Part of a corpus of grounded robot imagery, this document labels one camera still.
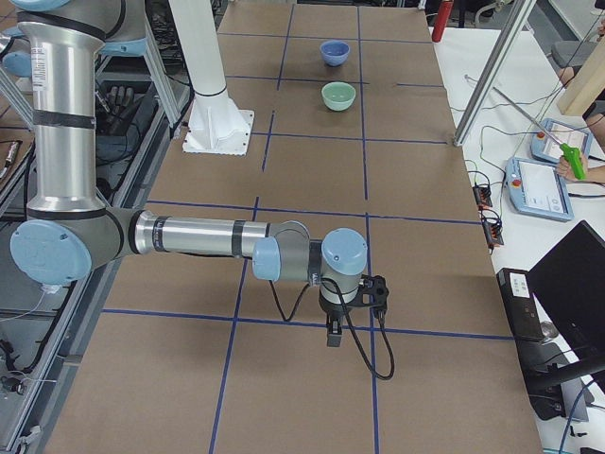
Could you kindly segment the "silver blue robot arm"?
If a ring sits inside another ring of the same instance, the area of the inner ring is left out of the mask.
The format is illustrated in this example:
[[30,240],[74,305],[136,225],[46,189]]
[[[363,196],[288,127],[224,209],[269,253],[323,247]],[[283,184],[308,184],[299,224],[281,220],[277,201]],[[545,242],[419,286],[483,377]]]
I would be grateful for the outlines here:
[[20,1],[18,25],[31,45],[37,192],[10,252],[31,279],[66,285],[130,255],[150,252],[248,258],[269,282],[318,287],[328,344],[371,288],[367,245],[340,228],[312,239],[297,221],[174,218],[107,206],[95,187],[95,59],[106,44],[146,36],[140,1]]

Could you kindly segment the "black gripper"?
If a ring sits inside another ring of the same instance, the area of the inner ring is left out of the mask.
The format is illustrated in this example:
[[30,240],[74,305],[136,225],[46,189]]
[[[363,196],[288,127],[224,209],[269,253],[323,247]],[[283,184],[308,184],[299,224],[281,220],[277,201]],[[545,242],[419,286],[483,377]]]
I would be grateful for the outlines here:
[[340,302],[332,303],[322,294],[319,296],[320,308],[326,314],[326,331],[328,347],[339,347],[342,339],[342,320],[351,309],[348,306],[342,306]]

